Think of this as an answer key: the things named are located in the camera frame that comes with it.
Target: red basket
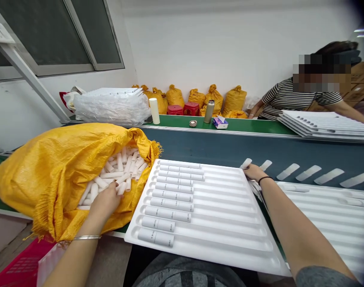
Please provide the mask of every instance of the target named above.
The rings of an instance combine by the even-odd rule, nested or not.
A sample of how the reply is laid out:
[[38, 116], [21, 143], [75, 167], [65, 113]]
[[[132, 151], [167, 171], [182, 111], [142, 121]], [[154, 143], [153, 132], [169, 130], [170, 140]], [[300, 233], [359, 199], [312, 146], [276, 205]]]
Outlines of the red basket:
[[36, 238], [0, 273], [0, 287], [36, 287], [39, 260], [55, 243]]

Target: tissue box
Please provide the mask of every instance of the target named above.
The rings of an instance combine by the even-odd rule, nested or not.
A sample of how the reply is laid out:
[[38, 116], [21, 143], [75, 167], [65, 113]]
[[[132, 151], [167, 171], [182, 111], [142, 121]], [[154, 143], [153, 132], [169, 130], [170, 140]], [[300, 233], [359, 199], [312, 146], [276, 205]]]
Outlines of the tissue box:
[[223, 122], [219, 118], [214, 118], [213, 124], [217, 129], [226, 129], [229, 126], [229, 123], [226, 120]]

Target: window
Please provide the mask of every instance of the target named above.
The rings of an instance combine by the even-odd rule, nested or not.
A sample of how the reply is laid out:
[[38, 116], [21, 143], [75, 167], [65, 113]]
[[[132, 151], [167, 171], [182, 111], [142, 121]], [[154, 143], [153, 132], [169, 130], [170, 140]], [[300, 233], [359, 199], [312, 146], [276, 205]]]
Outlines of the window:
[[[124, 68], [105, 0], [0, 0], [0, 23], [37, 76]], [[0, 80], [15, 78], [0, 53]]]

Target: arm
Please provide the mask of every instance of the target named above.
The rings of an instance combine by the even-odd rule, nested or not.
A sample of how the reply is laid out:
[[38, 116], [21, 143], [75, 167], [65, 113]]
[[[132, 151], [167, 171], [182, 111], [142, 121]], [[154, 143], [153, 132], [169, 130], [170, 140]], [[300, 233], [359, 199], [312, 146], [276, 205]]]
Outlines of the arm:
[[364, 116], [344, 101], [336, 104], [325, 105], [324, 107], [331, 112], [335, 112], [352, 120], [364, 123]]
[[[116, 183], [98, 194], [89, 215], [77, 236], [100, 235], [110, 215], [119, 205], [121, 196], [115, 190]], [[84, 287], [96, 252], [98, 240], [75, 240], [69, 246], [43, 287]]]
[[[267, 176], [253, 164], [250, 164], [249, 169], [244, 172], [248, 178], [256, 181]], [[272, 225], [282, 244], [294, 278], [300, 269], [315, 265], [331, 268], [355, 279], [328, 240], [273, 179], [263, 179], [260, 186]]]
[[279, 87], [278, 87], [278, 84], [276, 84], [252, 108], [252, 110], [251, 110], [251, 112], [249, 114], [249, 119], [252, 119], [263, 105], [268, 104], [269, 102], [271, 102], [274, 99], [274, 97], [276, 96], [276, 94], [278, 93], [278, 91], [279, 91]]

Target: bracelet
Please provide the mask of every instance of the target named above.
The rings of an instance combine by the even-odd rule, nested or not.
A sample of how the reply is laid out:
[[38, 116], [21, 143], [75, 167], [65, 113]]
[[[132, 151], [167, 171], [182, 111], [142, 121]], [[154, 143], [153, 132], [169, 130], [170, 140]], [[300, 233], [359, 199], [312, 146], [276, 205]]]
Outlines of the bracelet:
[[262, 179], [265, 179], [265, 178], [271, 178], [271, 179], [273, 179], [272, 177], [262, 177], [261, 179], [259, 179], [258, 184], [260, 185], [261, 180]]
[[84, 236], [77, 236], [73, 240], [88, 240], [88, 239], [100, 239], [101, 235], [84, 235]]

